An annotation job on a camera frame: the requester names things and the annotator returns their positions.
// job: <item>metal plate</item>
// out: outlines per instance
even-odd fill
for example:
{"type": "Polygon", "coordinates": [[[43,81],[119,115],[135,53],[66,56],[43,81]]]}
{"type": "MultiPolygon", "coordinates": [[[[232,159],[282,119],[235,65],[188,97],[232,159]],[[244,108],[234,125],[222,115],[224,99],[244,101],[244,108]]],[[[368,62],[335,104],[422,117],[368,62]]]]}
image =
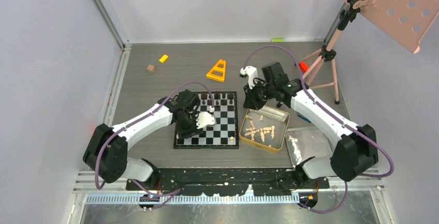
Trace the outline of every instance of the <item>metal plate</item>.
{"type": "Polygon", "coordinates": [[[95,193],[87,196],[86,204],[139,204],[143,193],[95,193]]]}
{"type": "MultiPolygon", "coordinates": [[[[319,192],[319,210],[338,205],[344,192],[319,192]]],[[[380,223],[374,201],[369,192],[349,192],[345,204],[331,214],[313,214],[293,203],[285,204],[182,204],[165,205],[158,210],[139,211],[136,204],[94,205],[84,204],[82,223],[123,224],[200,224],[200,223],[324,223],[371,224],[380,223]]]]}
{"type": "MultiPolygon", "coordinates": [[[[252,118],[255,128],[264,128],[274,126],[274,139],[271,139],[270,134],[266,134],[265,142],[262,142],[259,133],[255,134],[255,142],[262,146],[270,146],[274,149],[281,149],[284,141],[284,134],[288,126],[289,115],[286,112],[264,106],[260,110],[249,109],[247,114],[252,118]]],[[[250,136],[244,136],[247,132],[246,128],[250,128],[250,120],[244,119],[243,126],[240,131],[240,136],[250,139],[250,136]]]]}
{"type": "MultiPolygon", "coordinates": [[[[157,203],[163,203],[169,197],[161,197],[157,203]]],[[[176,196],[166,204],[267,204],[267,203],[299,203],[299,193],[291,192],[290,196],[261,196],[256,197],[253,193],[246,193],[243,196],[220,197],[218,195],[208,196],[176,196]]]]}
{"type": "Polygon", "coordinates": [[[313,156],[330,155],[334,150],[329,139],[316,127],[290,128],[285,142],[293,167],[313,156]]]}

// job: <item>yellow triangle block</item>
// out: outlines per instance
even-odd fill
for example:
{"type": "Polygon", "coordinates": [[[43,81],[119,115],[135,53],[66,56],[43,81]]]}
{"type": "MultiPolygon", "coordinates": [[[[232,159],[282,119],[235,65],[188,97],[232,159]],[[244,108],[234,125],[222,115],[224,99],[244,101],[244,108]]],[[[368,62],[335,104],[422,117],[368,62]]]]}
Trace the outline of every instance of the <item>yellow triangle block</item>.
{"type": "Polygon", "coordinates": [[[224,83],[224,80],[226,79],[226,61],[220,59],[218,63],[216,63],[216,65],[212,67],[212,69],[206,74],[206,77],[208,79],[224,83]],[[221,73],[221,76],[215,75],[213,72],[221,73]]]}

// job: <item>tripod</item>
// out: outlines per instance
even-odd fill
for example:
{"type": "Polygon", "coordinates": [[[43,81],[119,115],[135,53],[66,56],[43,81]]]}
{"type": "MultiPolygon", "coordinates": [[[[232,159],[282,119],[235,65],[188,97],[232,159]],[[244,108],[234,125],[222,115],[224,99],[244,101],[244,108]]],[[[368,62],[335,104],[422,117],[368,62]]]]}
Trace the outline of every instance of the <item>tripod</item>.
{"type": "Polygon", "coordinates": [[[321,49],[311,53],[310,55],[308,55],[307,57],[305,57],[304,59],[302,59],[300,61],[300,63],[301,63],[303,61],[306,61],[306,60],[311,59],[312,57],[318,55],[318,58],[316,59],[316,61],[314,61],[314,63],[309,67],[309,69],[303,74],[304,79],[307,76],[309,76],[308,80],[306,81],[307,85],[311,85],[311,83],[313,82],[314,78],[316,77],[316,75],[317,75],[318,71],[320,70],[321,66],[323,65],[323,63],[331,61],[333,82],[313,86],[310,88],[314,89],[314,88],[323,88],[323,87],[328,87],[328,86],[334,86],[335,104],[340,104],[340,99],[339,99],[339,84],[337,82],[337,70],[335,67],[335,59],[334,59],[337,53],[332,48],[334,47],[335,43],[339,39],[341,33],[346,28],[348,23],[352,22],[355,19],[355,17],[357,16],[357,14],[360,12],[360,4],[356,4],[356,3],[361,2],[361,1],[362,0],[347,0],[347,2],[349,3],[349,8],[347,10],[343,9],[340,12],[340,22],[337,25],[337,29],[334,32],[331,39],[329,40],[328,44],[323,45],[321,47],[321,49]]]}

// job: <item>yellow block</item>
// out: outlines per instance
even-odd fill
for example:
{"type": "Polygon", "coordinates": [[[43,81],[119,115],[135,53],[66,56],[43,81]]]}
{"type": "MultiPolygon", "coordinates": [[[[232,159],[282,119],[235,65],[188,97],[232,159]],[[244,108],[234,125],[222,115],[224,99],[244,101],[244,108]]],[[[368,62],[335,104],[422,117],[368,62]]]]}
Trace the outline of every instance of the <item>yellow block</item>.
{"type": "Polygon", "coordinates": [[[224,80],[226,79],[226,61],[220,59],[212,69],[206,74],[206,77],[208,79],[212,79],[215,81],[219,81],[224,83],[224,80]],[[221,73],[221,76],[213,74],[213,72],[221,73]]]}
{"type": "Polygon", "coordinates": [[[159,61],[160,61],[160,63],[163,64],[164,62],[166,62],[166,60],[168,60],[168,58],[169,58],[169,56],[165,54],[165,55],[162,56],[161,59],[159,59],[159,61]]]}

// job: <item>gray table surface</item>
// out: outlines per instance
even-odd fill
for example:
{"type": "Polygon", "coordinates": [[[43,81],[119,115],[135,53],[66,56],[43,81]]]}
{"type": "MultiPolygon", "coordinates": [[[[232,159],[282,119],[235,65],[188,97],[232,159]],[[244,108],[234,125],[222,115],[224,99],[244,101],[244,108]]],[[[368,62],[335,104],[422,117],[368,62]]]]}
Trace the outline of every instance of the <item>gray table surface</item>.
{"type": "MultiPolygon", "coordinates": [[[[206,84],[212,91],[237,91],[238,119],[242,123],[246,110],[243,86],[246,80],[239,77],[239,70],[245,59],[257,48],[270,43],[188,43],[188,44],[135,44],[132,47],[123,80],[113,124],[129,120],[143,113],[159,99],[172,93],[178,86],[192,80],[206,84]],[[166,63],[158,60],[163,54],[169,55],[166,63]],[[207,72],[219,59],[227,61],[224,83],[206,78],[207,72]],[[155,73],[147,73],[147,66],[155,65],[155,73]]],[[[301,59],[316,51],[322,42],[276,43],[288,48],[301,59]]],[[[273,61],[282,64],[290,79],[298,72],[287,53],[276,48],[262,49],[250,60],[249,65],[260,68],[273,61]]],[[[331,82],[331,64],[325,63],[312,85],[331,82]]],[[[191,91],[201,91],[199,85],[188,87],[191,91]]],[[[343,97],[340,104],[334,104],[333,87],[316,89],[315,93],[341,115],[347,116],[343,97]]],[[[275,107],[276,102],[267,103],[275,107]]],[[[280,108],[290,113],[289,127],[310,126],[297,117],[297,113],[287,107],[280,108]]],[[[236,150],[218,149],[174,149],[175,126],[167,126],[155,131],[139,141],[128,153],[133,158],[145,158],[158,167],[291,167],[286,145],[277,154],[271,154],[244,143],[236,150]]]]}

